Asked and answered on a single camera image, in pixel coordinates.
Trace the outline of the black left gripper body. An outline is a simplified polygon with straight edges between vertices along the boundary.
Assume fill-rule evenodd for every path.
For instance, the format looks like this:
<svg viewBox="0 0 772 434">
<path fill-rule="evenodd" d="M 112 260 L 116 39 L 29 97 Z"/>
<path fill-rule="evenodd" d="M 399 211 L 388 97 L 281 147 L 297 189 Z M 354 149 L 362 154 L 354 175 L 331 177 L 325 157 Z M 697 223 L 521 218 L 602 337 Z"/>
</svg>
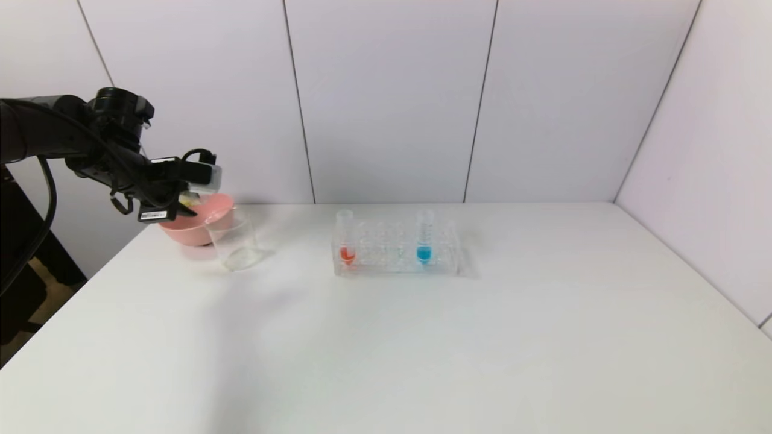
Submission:
<svg viewBox="0 0 772 434">
<path fill-rule="evenodd" d="M 149 160 L 146 164 L 119 164 L 112 175 L 112 205 L 122 215 L 134 212 L 139 222 L 172 221 L 179 206 L 179 157 Z"/>
</svg>

